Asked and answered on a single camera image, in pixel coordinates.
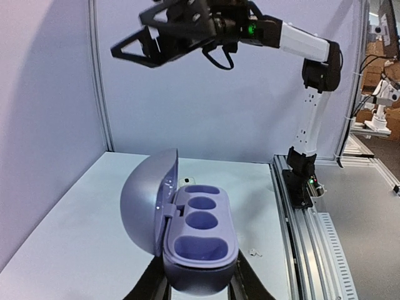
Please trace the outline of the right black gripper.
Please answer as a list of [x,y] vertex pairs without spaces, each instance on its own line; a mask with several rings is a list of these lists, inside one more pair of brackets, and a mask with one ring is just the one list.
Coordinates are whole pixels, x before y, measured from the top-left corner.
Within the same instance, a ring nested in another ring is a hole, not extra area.
[[[161,1],[141,12],[139,20],[144,27],[112,46],[112,57],[158,68],[173,56],[209,46],[217,36],[206,1]],[[150,27],[157,29],[157,37]],[[127,50],[133,44],[140,45],[139,52]]]

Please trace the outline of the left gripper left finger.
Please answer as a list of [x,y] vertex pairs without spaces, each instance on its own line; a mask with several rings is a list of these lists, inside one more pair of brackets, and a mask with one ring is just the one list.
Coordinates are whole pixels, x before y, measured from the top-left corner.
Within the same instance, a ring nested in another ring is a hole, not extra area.
[[171,298],[171,286],[164,272],[161,257],[152,259],[138,282],[123,298],[124,300],[167,300]]

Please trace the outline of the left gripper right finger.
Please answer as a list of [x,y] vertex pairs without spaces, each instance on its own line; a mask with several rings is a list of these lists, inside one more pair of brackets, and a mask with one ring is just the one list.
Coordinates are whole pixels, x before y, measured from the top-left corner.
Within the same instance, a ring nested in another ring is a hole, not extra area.
[[234,275],[229,283],[230,299],[275,300],[264,287],[245,255],[239,250]]

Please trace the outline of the blue-grey earbud charging case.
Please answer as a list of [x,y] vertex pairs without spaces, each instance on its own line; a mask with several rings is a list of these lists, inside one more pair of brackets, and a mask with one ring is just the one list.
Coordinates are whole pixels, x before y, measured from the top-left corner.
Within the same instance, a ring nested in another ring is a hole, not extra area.
[[122,223],[135,245],[161,258],[175,290],[213,295],[229,284],[239,254],[229,197],[220,187],[178,183],[177,149],[147,157],[122,188]]

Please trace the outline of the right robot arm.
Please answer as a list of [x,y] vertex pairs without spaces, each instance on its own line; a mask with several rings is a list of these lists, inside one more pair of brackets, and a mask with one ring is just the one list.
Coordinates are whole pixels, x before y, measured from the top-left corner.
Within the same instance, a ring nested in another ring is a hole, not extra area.
[[310,91],[311,125],[289,149],[287,164],[304,179],[315,174],[316,138],[324,105],[340,83],[338,43],[263,14],[252,1],[156,1],[139,14],[142,29],[111,48],[114,58],[157,68],[197,49],[217,68],[232,70],[238,44],[276,48],[304,59],[302,79]]

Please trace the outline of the white earbud charging case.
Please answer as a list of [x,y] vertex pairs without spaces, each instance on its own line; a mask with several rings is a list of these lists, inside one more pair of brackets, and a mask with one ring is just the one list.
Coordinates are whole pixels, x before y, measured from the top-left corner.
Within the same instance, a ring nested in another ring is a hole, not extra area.
[[178,186],[181,188],[187,185],[194,185],[196,183],[193,177],[182,177],[178,181]]

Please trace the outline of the white earbud right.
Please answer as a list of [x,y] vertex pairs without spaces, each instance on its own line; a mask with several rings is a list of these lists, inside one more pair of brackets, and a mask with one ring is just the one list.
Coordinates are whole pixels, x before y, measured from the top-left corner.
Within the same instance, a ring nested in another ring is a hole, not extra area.
[[254,249],[254,248],[250,249],[248,251],[248,253],[249,253],[250,256],[258,256],[258,257],[262,257],[263,256],[257,249]]

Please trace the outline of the left aluminium frame post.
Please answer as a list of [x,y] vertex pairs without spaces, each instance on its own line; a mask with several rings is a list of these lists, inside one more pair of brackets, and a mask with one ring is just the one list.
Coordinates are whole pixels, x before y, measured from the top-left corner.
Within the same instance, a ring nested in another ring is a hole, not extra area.
[[96,100],[97,113],[100,118],[101,131],[106,150],[108,152],[114,152],[114,142],[111,132],[111,125],[109,122],[106,95],[104,92],[103,75],[101,71],[96,1],[89,0],[87,2],[87,7],[89,21],[89,45],[92,64],[92,81],[94,86],[94,96]]

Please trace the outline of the aluminium frame post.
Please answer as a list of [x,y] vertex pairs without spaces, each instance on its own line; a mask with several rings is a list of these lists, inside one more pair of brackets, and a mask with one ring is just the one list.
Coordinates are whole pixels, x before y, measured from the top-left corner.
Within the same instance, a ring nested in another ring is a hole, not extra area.
[[344,123],[341,133],[339,143],[335,154],[335,162],[341,168],[342,158],[348,136],[350,134],[351,125],[353,123],[354,117],[353,110],[356,107],[356,102],[358,94],[360,93],[360,80],[362,77],[362,65],[365,58],[366,50],[366,39],[368,32],[368,22],[369,22],[369,8],[370,1],[352,1],[352,4],[357,4],[359,7],[355,10],[355,16],[353,17],[353,23],[357,26],[357,31],[355,31],[351,36],[351,44],[355,47],[355,57],[354,62],[351,64],[351,74],[346,76],[345,79],[351,83],[351,89],[346,95],[347,107],[346,113],[343,116]]
[[89,21],[89,45],[92,64],[92,81],[94,86],[94,96],[96,100],[97,113],[100,118],[101,131],[106,150],[108,152],[114,152],[114,142],[111,132],[111,125],[109,122],[106,95],[104,92],[103,75],[101,71],[96,1],[89,0],[87,2],[87,7]]

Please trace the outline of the front aluminium rail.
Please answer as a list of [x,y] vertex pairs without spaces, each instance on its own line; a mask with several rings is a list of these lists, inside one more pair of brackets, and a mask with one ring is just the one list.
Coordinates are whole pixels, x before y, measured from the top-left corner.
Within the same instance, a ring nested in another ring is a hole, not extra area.
[[349,265],[329,213],[291,206],[286,158],[274,156],[272,181],[281,218],[291,299],[357,299]]

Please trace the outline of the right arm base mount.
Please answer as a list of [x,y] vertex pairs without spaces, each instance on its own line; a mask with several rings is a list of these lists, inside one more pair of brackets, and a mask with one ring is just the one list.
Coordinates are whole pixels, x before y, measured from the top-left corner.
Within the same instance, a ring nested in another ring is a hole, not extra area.
[[283,169],[282,176],[293,208],[311,208],[313,207],[311,198],[320,197],[325,193],[315,173],[316,157],[317,154],[312,156],[301,154],[294,149],[294,146],[289,148],[286,158],[289,169]]

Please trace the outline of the right aluminium frame post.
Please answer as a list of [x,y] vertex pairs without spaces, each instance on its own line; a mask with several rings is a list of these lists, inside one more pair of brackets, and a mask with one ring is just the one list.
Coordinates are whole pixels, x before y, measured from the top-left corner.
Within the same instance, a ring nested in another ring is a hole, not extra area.
[[368,32],[368,22],[369,22],[369,8],[370,1],[352,1],[352,4],[357,4],[359,7],[355,10],[355,16],[353,17],[353,23],[357,26],[357,31],[355,31],[351,36],[351,44],[355,47],[355,57],[354,62],[351,64],[351,74],[346,76],[345,79],[351,83],[351,89],[346,95],[347,107],[346,113],[343,116],[344,123],[341,133],[339,143],[335,154],[335,162],[341,168],[342,158],[348,136],[350,134],[351,125],[353,123],[354,117],[353,110],[356,107],[356,102],[358,94],[360,93],[360,80],[362,77],[362,65],[365,58],[366,50],[366,39]]

